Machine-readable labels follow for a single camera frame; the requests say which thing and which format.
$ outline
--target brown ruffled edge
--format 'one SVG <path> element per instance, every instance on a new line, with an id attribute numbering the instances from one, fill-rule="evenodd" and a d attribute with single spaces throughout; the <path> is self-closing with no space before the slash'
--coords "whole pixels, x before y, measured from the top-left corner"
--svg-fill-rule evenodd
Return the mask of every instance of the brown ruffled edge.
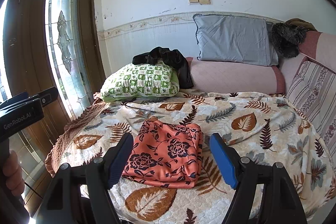
<path id="1" fill-rule="evenodd" d="M 64 127 L 64 134 L 62 134 L 58 139 L 55 145 L 53 145 L 52 150 L 47 155 L 44 162 L 47 171 L 54 177 L 58 165 L 61 160 L 61 157 L 68 147 L 68 144 L 72 141 L 74 136 L 79 133 L 92 119 L 94 119 L 101 110 L 106 106 L 105 102 L 96 103 L 87 107 L 83 113 L 72 120 Z"/>

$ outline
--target bed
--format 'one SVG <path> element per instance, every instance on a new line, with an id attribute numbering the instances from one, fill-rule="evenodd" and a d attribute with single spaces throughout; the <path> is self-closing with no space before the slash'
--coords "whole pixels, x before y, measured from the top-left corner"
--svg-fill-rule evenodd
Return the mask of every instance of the bed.
<path id="1" fill-rule="evenodd" d="M 281 161 L 307 219 L 334 195 L 336 177 L 323 139 L 285 98 L 257 92 L 180 90 L 170 98 L 94 104 L 66 126 L 46 159 L 46 167 L 54 175 L 62 163 L 87 164 L 115 146 L 125 132 L 135 138 L 143 121 L 153 116 L 162 122 L 193 122 L 201 127 L 202 170 L 192 189 L 159 188 L 121 178 L 109 194 L 120 217 L 134 224 L 221 223 L 234 190 L 225 184 L 209 149 L 209 136 L 215 132 L 239 155 L 258 164 Z M 259 211 L 262 189 L 258 185 L 250 218 Z M 85 186 L 81 192 L 88 197 Z"/>

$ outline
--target orange floral fabric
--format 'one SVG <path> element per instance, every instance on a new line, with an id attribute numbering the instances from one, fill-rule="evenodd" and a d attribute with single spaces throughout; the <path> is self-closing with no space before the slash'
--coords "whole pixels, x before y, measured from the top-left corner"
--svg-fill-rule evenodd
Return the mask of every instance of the orange floral fabric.
<path id="1" fill-rule="evenodd" d="M 193 188 L 200 175 L 200 127 L 146 120 L 134 141 L 123 177 L 166 188 Z"/>

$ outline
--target finger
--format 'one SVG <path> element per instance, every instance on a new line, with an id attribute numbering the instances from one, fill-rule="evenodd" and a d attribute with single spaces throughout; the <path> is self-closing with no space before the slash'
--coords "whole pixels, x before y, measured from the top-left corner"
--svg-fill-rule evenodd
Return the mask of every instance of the finger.
<path id="1" fill-rule="evenodd" d="M 6 180 L 6 186 L 9 190 L 14 190 L 22 180 L 22 168 L 19 167 L 17 171 Z"/>
<path id="2" fill-rule="evenodd" d="M 19 185 L 14 190 L 12 190 L 12 194 L 13 196 L 19 196 L 24 192 L 24 190 L 25 190 L 25 182 L 22 179 Z"/>
<path id="3" fill-rule="evenodd" d="M 12 176 L 18 169 L 19 162 L 17 160 L 17 154 L 14 150 L 9 151 L 9 157 L 5 161 L 2 171 L 6 177 Z"/>

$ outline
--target stained glass window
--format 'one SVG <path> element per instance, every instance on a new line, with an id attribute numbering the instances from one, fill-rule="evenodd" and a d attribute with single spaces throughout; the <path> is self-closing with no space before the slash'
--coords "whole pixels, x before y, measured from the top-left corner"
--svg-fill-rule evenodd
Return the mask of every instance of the stained glass window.
<path id="1" fill-rule="evenodd" d="M 45 31 L 51 69 L 70 118 L 92 101 L 80 47 L 77 0 L 46 0 Z"/>

